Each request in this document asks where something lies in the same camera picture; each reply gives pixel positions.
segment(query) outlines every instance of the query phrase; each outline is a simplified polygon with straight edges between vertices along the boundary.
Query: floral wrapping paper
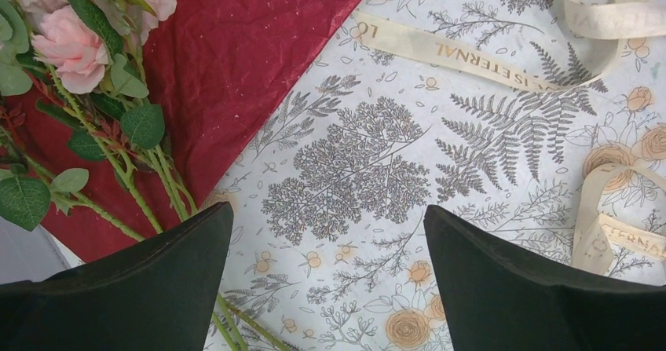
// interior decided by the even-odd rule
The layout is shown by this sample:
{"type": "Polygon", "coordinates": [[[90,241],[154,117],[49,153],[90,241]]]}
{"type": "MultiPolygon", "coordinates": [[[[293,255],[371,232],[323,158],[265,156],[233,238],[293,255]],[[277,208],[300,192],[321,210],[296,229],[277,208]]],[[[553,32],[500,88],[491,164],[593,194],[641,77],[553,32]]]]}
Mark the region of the floral wrapping paper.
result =
{"type": "MultiPolygon", "coordinates": [[[[562,0],[359,8],[558,84],[591,77],[612,47],[571,35],[562,0]]],[[[228,200],[236,213],[221,292],[298,349],[452,349],[421,223],[428,204],[569,264],[592,169],[666,172],[662,38],[629,41],[619,67],[589,87],[535,94],[368,49],[359,34],[343,24],[205,203],[228,200]]],[[[600,210],[662,232],[663,196],[627,172],[600,210]]],[[[666,283],[660,261],[615,252],[611,276],[666,283]]],[[[242,332],[250,349],[273,349],[242,332]]],[[[212,325],[205,349],[226,349],[212,325]]]]}

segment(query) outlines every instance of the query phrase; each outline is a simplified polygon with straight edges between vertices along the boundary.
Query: red tissue paper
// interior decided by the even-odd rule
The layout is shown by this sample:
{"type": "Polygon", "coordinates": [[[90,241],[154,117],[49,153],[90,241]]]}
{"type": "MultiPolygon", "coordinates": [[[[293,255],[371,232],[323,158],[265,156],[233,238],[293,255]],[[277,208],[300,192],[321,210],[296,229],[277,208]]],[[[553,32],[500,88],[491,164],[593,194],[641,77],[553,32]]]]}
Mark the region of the red tissue paper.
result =
{"type": "MultiPolygon", "coordinates": [[[[178,0],[176,13],[145,45],[150,98],[164,108],[177,168],[198,204],[360,0],[178,0]]],[[[155,234],[109,163],[81,160],[67,150],[71,131],[35,109],[36,90],[20,101],[30,153],[54,173],[90,171],[83,193],[143,236],[155,234]]],[[[179,224],[156,174],[137,186],[165,229],[179,224]]],[[[42,223],[83,261],[134,240],[92,210],[51,211],[42,223]]]]}

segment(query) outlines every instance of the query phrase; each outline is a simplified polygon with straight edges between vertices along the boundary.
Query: green stem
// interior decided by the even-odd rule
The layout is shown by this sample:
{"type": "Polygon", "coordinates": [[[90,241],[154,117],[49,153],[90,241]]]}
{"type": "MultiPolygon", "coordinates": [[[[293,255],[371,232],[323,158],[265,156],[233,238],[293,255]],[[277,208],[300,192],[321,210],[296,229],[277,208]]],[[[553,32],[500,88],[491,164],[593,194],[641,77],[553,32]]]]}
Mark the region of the green stem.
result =
{"type": "Polygon", "coordinates": [[[157,158],[155,157],[153,151],[147,151],[147,153],[152,168],[155,169],[155,172],[157,172],[159,179],[162,181],[162,186],[164,186],[164,190],[166,190],[169,199],[171,199],[171,203],[174,205],[174,210],[176,210],[176,214],[178,214],[178,217],[181,219],[181,221],[184,221],[185,219],[189,218],[189,215],[187,214],[187,211],[185,210],[184,205],[182,204],[182,200],[179,200],[179,198],[177,197],[177,192],[174,193],[174,189],[171,187],[169,178],[167,177],[167,174],[164,173],[164,169],[157,161],[157,158]]]}
{"type": "Polygon", "coordinates": [[[215,301],[218,302],[218,305],[222,310],[222,314],[225,315],[225,318],[227,319],[227,322],[231,327],[231,332],[236,337],[236,339],[238,339],[241,351],[247,351],[247,343],[243,340],[243,336],[240,335],[240,331],[238,331],[238,327],[236,326],[236,321],[234,321],[233,318],[231,317],[229,308],[227,308],[226,302],[224,298],[222,298],[222,295],[218,293],[218,296],[215,298],[215,301]]]}
{"type": "Polygon", "coordinates": [[[181,210],[185,214],[188,215],[189,218],[190,216],[196,213],[196,207],[192,206],[190,212],[188,212],[187,207],[185,206],[185,202],[183,202],[183,199],[181,197],[181,192],[185,192],[186,196],[189,196],[189,192],[187,192],[185,187],[182,186],[180,188],[178,187],[178,183],[174,180],[174,175],[172,173],[172,171],[175,171],[176,169],[173,168],[171,164],[167,162],[167,158],[164,155],[164,151],[162,150],[162,147],[159,144],[157,145],[157,147],[155,147],[154,153],[157,155],[157,159],[159,160],[159,165],[164,170],[164,175],[168,181],[168,185],[171,188],[171,191],[173,192],[174,196],[176,197],[176,204],[181,208],[181,210]]]}
{"type": "Polygon", "coordinates": [[[71,108],[74,110],[76,114],[76,118],[79,119],[79,121],[84,125],[86,130],[88,130],[88,134],[93,137],[95,142],[97,142],[97,145],[100,147],[102,152],[104,153],[104,156],[107,158],[107,160],[111,163],[113,166],[113,169],[118,173],[120,176],[120,179],[123,180],[123,183],[127,187],[127,190],[130,192],[130,194],[134,197],[134,200],[137,202],[139,207],[141,208],[141,211],[143,211],[144,215],[148,218],[148,221],[150,221],[150,224],[152,227],[155,229],[157,233],[162,233],[162,226],[159,225],[159,222],[157,221],[157,218],[155,215],[152,213],[150,210],[150,207],[148,207],[148,204],[145,202],[143,196],[141,196],[141,193],[137,190],[137,187],[134,185],[134,180],[132,180],[132,168],[133,166],[128,165],[127,171],[125,171],[121,166],[120,162],[115,159],[115,157],[110,153],[109,150],[107,150],[106,146],[104,145],[104,142],[99,138],[94,136],[94,134],[97,132],[95,130],[95,127],[88,122],[86,119],[86,116],[83,114],[81,111],[81,108],[79,107],[79,104],[76,103],[76,99],[71,96],[71,94],[63,87],[62,81],[58,76],[56,75],[56,70],[53,67],[53,65],[48,64],[47,67],[49,68],[49,71],[51,73],[51,77],[53,78],[53,82],[56,84],[56,88],[58,91],[60,91],[60,94],[62,94],[65,99],[68,101],[70,104],[71,108]]]}
{"type": "MultiPolygon", "coordinates": [[[[32,169],[35,170],[37,175],[44,181],[46,184],[49,184],[49,182],[46,182],[46,179],[44,177],[49,178],[50,180],[53,180],[55,178],[55,175],[52,174],[49,170],[47,170],[42,164],[37,163],[33,158],[30,156],[24,154],[27,163],[32,166],[32,169]]],[[[143,241],[145,238],[141,236],[140,234],[136,233],[134,230],[132,230],[130,227],[125,225],[122,221],[118,220],[118,218],[114,217],[111,215],[109,212],[107,212],[104,208],[98,206],[95,202],[90,200],[87,196],[84,196],[81,192],[73,192],[72,195],[78,201],[73,201],[71,199],[63,198],[64,202],[70,202],[73,206],[81,206],[81,207],[88,207],[91,210],[97,212],[104,220],[108,221],[111,223],[113,226],[115,226],[117,229],[120,230],[120,232],[124,233],[125,235],[131,237],[132,239],[135,239],[138,242],[143,241]]]]}
{"type": "Polygon", "coordinates": [[[218,300],[221,300],[225,303],[227,308],[229,310],[237,315],[243,322],[246,324],[252,326],[253,329],[255,329],[259,334],[261,334],[264,338],[266,338],[271,344],[279,351],[291,351],[289,347],[287,347],[284,343],[281,342],[278,338],[276,338],[274,335],[270,334],[265,328],[263,328],[260,324],[257,324],[257,321],[252,320],[252,317],[248,316],[247,314],[243,313],[240,309],[232,305],[230,302],[226,301],[221,294],[218,294],[218,300]]]}
{"type": "Polygon", "coordinates": [[[220,331],[222,336],[225,338],[225,341],[229,345],[229,348],[237,351],[238,348],[236,347],[236,343],[231,339],[231,335],[229,335],[229,332],[225,328],[225,325],[222,324],[222,321],[218,318],[218,315],[213,313],[213,323],[215,324],[215,327],[220,331]]]}

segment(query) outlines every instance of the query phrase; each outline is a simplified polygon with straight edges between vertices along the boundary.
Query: printed ribbon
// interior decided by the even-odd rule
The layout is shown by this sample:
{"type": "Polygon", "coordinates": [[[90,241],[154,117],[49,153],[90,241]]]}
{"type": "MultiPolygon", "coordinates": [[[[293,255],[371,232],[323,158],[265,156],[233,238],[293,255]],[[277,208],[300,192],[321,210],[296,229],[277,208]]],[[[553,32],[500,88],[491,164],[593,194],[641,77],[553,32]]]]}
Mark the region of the printed ribbon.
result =
{"type": "Polygon", "coordinates": [[[617,45],[615,53],[608,57],[599,74],[564,86],[530,75],[522,68],[502,62],[467,44],[428,31],[358,11],[352,17],[360,30],[360,42],[367,47],[539,93],[570,90],[599,80],[617,65],[628,39],[666,35],[666,5],[642,0],[614,0],[614,3],[605,5],[583,5],[580,1],[564,0],[569,28],[584,37],[616,40],[617,45]]]}
{"type": "Polygon", "coordinates": [[[604,187],[613,177],[627,170],[642,174],[666,190],[666,178],[646,168],[606,164],[590,172],[580,193],[571,266],[594,274],[605,274],[614,257],[610,242],[651,258],[666,260],[666,237],[637,229],[604,214],[597,215],[604,187]]]}

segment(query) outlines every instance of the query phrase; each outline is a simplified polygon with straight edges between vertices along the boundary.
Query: rose illustration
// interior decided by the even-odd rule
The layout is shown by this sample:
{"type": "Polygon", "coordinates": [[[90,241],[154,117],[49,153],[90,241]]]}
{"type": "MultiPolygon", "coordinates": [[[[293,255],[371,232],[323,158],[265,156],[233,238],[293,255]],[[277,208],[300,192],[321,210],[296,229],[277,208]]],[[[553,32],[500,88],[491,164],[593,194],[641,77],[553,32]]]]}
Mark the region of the rose illustration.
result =
{"type": "Polygon", "coordinates": [[[651,161],[666,159],[666,125],[659,125],[656,129],[644,133],[631,148],[631,153],[651,161]]]}
{"type": "Polygon", "coordinates": [[[409,269],[409,281],[417,285],[426,282],[430,276],[430,265],[426,261],[416,261],[409,269]]]}
{"type": "MultiPolygon", "coordinates": [[[[619,143],[604,144],[590,151],[587,158],[585,158],[583,177],[587,177],[591,171],[604,164],[615,163],[630,166],[635,161],[636,158],[631,154],[631,150],[626,145],[619,143]]],[[[604,192],[616,192],[623,189],[631,180],[632,174],[630,170],[627,170],[613,177],[604,187],[604,192]]]]}
{"type": "Polygon", "coordinates": [[[402,349],[415,349],[428,340],[428,319],[418,310],[403,309],[389,317],[386,336],[402,349]]]}
{"type": "Polygon", "coordinates": [[[644,86],[634,88],[627,97],[627,108],[632,112],[641,112],[651,104],[654,104],[652,92],[644,86]]]}
{"type": "Polygon", "coordinates": [[[430,303],[423,311],[426,317],[434,320],[446,320],[446,313],[444,313],[444,303],[441,301],[441,296],[438,294],[433,296],[430,303]]]}

